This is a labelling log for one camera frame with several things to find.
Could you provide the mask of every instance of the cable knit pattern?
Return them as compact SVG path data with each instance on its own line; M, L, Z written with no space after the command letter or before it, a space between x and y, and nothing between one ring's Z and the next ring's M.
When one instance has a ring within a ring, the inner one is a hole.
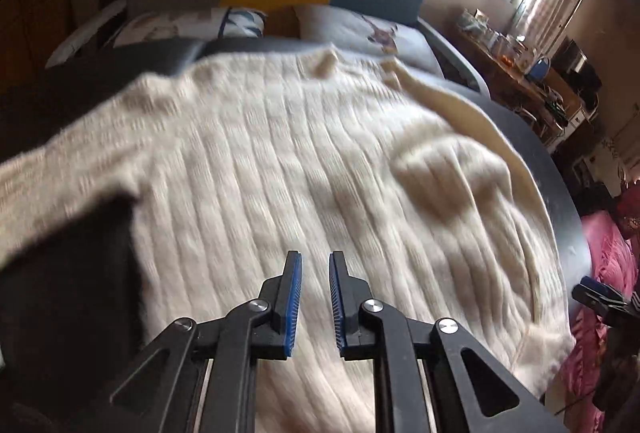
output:
M371 367L335 347L333 249L407 316L460 321L535 394L572 347L524 162L475 106L397 60L233 54L141 76L2 165L0 265L122 191L139 200L149 339L225 315L302 252L293 359L260 365L257 431L374 430Z

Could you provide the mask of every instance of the pillow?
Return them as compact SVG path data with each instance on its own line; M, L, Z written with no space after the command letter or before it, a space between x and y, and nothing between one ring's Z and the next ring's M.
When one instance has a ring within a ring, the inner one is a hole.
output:
M407 65L444 77L431 47L414 28L331 6L296 6L295 11L300 39L333 43L361 54L393 55Z
M213 8L191 12L150 12L127 23L114 47L168 38L260 38L264 14L245 8Z

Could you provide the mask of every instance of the metal rod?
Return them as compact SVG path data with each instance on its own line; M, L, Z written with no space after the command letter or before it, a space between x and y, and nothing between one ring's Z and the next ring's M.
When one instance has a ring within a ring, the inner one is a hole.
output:
M560 38L560 36L562 35L562 33L564 32L564 30L566 29L567 25L569 25L569 22L571 22L571 20L574 17L575 12L578 10L578 8L580 7L580 4L582 3L583 0L578 0L575 4L574 9L571 11L571 14L569 15L569 18L566 20L566 22L564 22L564 25L560 28L560 31L558 32L558 34L556 35L556 37L554 38L554 40L551 42L551 45L549 45L549 48L546 49L546 53L548 54L549 52L551 52L551 49L554 47L554 45L556 44L556 41L558 41L558 38Z

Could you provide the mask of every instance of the black mattress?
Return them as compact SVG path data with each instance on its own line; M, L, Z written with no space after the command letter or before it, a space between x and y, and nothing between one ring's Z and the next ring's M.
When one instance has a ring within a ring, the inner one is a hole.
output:
M0 95L0 160L44 144L145 71L178 74L220 52L316 47L278 38L172 39L76 58ZM591 272L590 253L574 204L538 138L518 116L479 92L429 79L478 105L522 155L550 214L565 282L574 286ZM6 362L0 372L0 431L37 421L34 410L65 421L140 348L140 280L130 243L134 203L126 197L102 203L0 271L0 350ZM577 304L569 305L575 313Z

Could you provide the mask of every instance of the wooden desk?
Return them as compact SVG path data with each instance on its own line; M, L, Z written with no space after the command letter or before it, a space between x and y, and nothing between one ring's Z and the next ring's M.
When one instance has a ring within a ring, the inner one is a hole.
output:
M457 30L452 39L484 77L492 100L510 110L522 107L537 118L538 122L532 125L532 129L545 145L556 142L564 134L565 130L555 123L546 108L546 95L540 87L527 80L519 70L492 56L484 45L465 33ZM562 96L567 119L571 121L582 108L580 97L555 71L551 70L547 77L549 81L545 78L545 83Z

